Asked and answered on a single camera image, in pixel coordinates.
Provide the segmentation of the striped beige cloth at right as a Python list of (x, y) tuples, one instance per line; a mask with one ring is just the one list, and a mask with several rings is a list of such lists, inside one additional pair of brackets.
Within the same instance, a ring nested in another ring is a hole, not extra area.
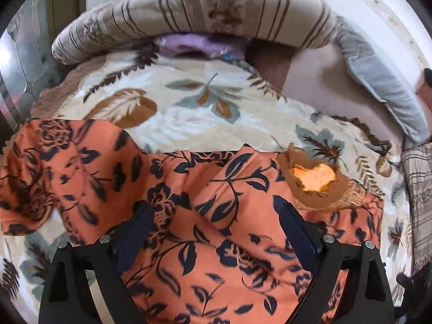
[(403, 152), (402, 163), (411, 206), (413, 270), (416, 273), (431, 261), (431, 143)]

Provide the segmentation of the glass panel door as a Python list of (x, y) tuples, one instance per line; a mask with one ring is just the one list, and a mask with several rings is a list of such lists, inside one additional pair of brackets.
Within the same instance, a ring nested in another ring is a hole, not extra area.
[(86, 0), (25, 0), (1, 34), (1, 125), (16, 130), (30, 116), (43, 89), (69, 72), (51, 44), (86, 7)]

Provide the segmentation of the grey pillow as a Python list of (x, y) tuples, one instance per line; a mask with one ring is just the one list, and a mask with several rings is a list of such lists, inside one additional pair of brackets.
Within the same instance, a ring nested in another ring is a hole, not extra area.
[(349, 19), (337, 17), (337, 44), (351, 78), (385, 106), (412, 145), (431, 137), (431, 116), (388, 55)]

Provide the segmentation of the beige striped rolled quilt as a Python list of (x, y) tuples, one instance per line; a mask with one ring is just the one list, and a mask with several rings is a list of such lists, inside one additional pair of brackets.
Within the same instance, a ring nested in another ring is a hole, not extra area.
[(337, 17), (324, 0), (114, 0), (88, 10), (54, 39), (64, 65), (133, 39), (171, 33), (232, 34), (295, 48), (336, 38)]

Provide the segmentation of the purple cloth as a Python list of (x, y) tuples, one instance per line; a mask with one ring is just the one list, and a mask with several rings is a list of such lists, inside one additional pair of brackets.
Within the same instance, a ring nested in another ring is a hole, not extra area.
[(202, 55), (208, 59), (243, 60), (250, 40), (228, 34), (166, 34), (154, 44), (164, 56)]

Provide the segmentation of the orange black floral garment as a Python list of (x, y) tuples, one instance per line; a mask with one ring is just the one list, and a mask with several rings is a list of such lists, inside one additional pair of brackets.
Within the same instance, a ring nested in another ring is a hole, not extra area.
[(57, 210), (85, 245), (153, 208), (122, 278), (150, 323), (286, 322), (312, 279), (279, 222), (287, 202), (343, 243), (380, 241), (383, 200), (298, 148), (147, 154), (106, 121), (42, 119), (1, 167), (7, 235), (34, 232)]

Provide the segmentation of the cream leaf-pattern blanket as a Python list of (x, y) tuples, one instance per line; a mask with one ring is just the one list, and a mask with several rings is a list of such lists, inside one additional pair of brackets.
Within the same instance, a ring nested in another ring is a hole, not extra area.
[(149, 153), (261, 151), (294, 144), (336, 163), (384, 201), (381, 255), (395, 305), (399, 273), (411, 273), (409, 197), (399, 166), (401, 146), (380, 140), (357, 118), (328, 116), (276, 89), (245, 62), (166, 58), (139, 51), (98, 56), (44, 89), (30, 114), (106, 119)]

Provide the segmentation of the mauve bed sheet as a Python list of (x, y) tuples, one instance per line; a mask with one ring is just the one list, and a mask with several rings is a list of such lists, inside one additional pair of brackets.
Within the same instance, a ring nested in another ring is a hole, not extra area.
[(254, 40), (248, 46), (246, 61), (286, 97), (328, 116), (357, 118), (378, 139), (402, 145), (402, 129), (383, 104), (349, 77), (336, 43), (297, 50)]

